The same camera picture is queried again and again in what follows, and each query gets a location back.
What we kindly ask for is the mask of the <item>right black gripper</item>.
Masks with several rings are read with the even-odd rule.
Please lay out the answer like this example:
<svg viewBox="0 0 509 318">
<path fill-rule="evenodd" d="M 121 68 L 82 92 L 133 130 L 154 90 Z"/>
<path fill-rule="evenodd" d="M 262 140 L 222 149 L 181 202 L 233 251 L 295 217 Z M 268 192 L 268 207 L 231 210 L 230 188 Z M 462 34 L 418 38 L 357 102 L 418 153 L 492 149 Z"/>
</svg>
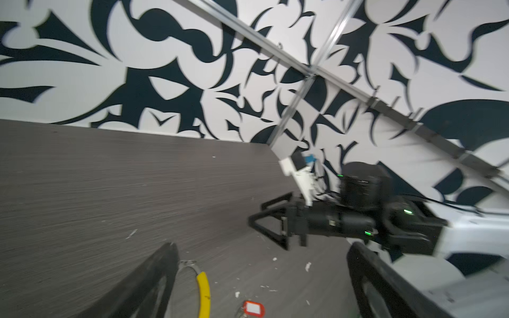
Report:
<svg viewBox="0 0 509 318">
<path fill-rule="evenodd" d="M 269 209 L 279 203 L 280 208 Z M 264 202 L 261 212 L 249 216 L 247 222 L 284 250 L 289 250 L 289 238 L 294 235 L 300 246 L 306 246 L 309 235 L 370 240 L 378 232 L 374 217 L 327 201 L 309 206 L 292 192 Z"/>
</svg>

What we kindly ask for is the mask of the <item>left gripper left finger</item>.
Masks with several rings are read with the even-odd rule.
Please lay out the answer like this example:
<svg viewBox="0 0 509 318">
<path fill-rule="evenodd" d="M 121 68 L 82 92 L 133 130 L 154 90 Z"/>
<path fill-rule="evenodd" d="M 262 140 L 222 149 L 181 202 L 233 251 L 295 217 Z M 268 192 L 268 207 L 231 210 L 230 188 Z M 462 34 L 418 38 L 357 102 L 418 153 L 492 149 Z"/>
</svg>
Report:
<svg viewBox="0 0 509 318">
<path fill-rule="evenodd" d="M 165 243 L 78 317 L 165 317 L 178 273 L 177 245 Z"/>
</svg>

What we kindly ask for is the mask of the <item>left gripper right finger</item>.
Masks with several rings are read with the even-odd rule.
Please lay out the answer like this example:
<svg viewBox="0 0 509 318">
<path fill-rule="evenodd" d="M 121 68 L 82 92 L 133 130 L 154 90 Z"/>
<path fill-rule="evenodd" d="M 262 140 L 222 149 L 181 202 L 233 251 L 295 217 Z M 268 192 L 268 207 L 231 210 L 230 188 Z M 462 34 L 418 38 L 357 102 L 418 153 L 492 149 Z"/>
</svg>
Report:
<svg viewBox="0 0 509 318">
<path fill-rule="evenodd" d="M 450 317 L 423 293 L 408 283 L 361 242 L 354 242 L 347 253 L 347 264 L 359 312 L 374 317 L 364 284 L 370 283 L 380 294 L 391 317 Z"/>
</svg>

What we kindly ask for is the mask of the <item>metal keyring with yellow tag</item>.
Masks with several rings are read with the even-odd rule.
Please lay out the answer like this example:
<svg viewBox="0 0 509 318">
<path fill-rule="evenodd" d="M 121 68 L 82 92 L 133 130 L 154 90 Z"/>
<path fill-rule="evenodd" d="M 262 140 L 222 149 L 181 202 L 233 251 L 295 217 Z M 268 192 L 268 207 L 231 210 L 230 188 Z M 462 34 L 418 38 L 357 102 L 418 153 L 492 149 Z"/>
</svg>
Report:
<svg viewBox="0 0 509 318">
<path fill-rule="evenodd" d="M 207 274 L 200 270 L 196 261 L 193 260 L 181 260 L 178 263 L 178 272 L 181 272 L 185 268 L 192 269 L 196 274 L 196 282 L 200 294 L 200 309 L 198 317 L 210 318 L 212 308 L 212 295 Z"/>
</svg>

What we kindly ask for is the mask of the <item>red key tag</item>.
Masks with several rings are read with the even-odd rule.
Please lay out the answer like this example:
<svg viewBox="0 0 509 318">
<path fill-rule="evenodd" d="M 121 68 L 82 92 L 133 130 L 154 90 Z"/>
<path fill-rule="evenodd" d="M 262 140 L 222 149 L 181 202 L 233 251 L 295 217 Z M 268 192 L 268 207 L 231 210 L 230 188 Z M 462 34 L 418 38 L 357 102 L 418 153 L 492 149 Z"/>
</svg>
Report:
<svg viewBox="0 0 509 318">
<path fill-rule="evenodd" d="M 242 306 L 241 317 L 257 317 L 263 318 L 265 316 L 265 306 L 261 303 L 244 301 Z"/>
</svg>

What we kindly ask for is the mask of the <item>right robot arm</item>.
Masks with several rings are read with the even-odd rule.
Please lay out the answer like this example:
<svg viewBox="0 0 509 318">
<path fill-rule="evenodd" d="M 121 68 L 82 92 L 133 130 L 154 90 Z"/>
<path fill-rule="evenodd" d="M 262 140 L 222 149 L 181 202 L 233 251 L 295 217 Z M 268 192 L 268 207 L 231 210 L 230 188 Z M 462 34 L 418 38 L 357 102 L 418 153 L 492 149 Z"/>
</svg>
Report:
<svg viewBox="0 0 509 318">
<path fill-rule="evenodd" d="M 409 254 L 442 258 L 464 276 L 508 258 L 508 215 L 483 212 L 416 195 L 397 196 L 388 170 L 351 162 L 339 175 L 339 191 L 320 200 L 311 195 L 311 172 L 283 164 L 302 195 L 287 193 L 261 205 L 249 226 L 283 249 L 310 235 L 376 243 L 391 261 Z"/>
</svg>

